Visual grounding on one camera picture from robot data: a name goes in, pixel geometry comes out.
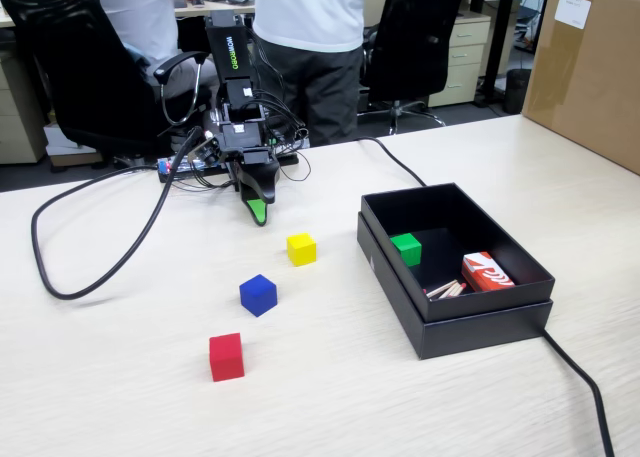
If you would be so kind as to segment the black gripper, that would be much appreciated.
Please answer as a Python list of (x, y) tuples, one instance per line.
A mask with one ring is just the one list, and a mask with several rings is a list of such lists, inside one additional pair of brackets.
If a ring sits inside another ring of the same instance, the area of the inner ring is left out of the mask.
[(236, 161), (234, 171), (241, 199), (249, 209), (254, 223), (265, 226), (268, 209), (266, 203), (275, 202), (280, 165), (272, 160), (271, 148), (265, 143), (258, 122), (223, 124), (221, 131), (222, 136), (218, 138), (218, 160)]

